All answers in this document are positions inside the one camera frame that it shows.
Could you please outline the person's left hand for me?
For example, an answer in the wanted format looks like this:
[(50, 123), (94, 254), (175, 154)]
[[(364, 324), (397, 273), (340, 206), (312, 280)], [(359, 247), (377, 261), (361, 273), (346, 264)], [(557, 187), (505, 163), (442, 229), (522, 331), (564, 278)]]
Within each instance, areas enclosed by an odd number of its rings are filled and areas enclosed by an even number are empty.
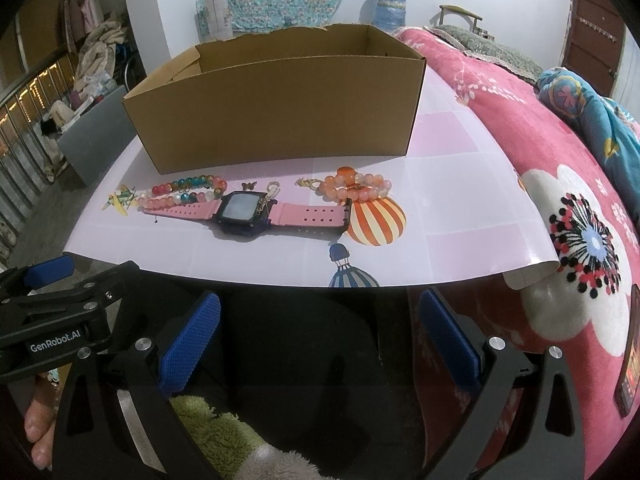
[(39, 470), (52, 468), (55, 419), (55, 388), (47, 379), (37, 376), (25, 413), (24, 428), (27, 440), (32, 444), (32, 462)]

